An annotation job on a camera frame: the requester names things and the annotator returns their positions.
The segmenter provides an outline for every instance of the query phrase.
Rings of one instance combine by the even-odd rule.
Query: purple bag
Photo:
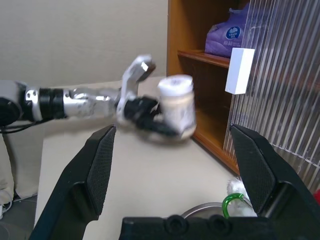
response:
[[[230,58],[232,48],[241,48],[248,10],[249,4],[243,10],[230,8],[229,19],[213,25],[208,32],[204,52]]]

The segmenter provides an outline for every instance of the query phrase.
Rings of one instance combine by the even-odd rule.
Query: table surface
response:
[[[142,87],[142,94],[155,94],[155,84]],[[94,131],[111,123],[105,119],[74,119],[46,124],[36,222],[65,166]],[[117,129],[104,208],[99,220],[87,226],[84,240],[117,240],[123,217],[168,217],[199,204],[222,202],[226,197],[232,173],[195,142],[152,139]]]

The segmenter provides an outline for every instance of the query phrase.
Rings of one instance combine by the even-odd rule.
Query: wooden cabinet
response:
[[[168,6],[167,75],[193,77],[197,129],[193,138],[239,173],[224,151],[232,95],[225,92],[230,59],[204,53],[207,33],[229,18],[229,8],[248,0],[170,0]]]

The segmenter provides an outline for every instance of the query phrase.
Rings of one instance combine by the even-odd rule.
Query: metal bowl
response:
[[[212,215],[224,216],[221,202],[208,202],[200,204],[186,211],[181,216],[185,219],[191,217],[209,219]]]

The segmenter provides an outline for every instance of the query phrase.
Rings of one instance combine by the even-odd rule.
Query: shelf board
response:
[[[178,56],[228,69],[230,58],[204,53],[203,50],[178,50]]]
[[[218,157],[233,172],[239,174],[236,161],[229,158],[224,151],[229,109],[215,106],[196,109],[196,130],[193,138]]]

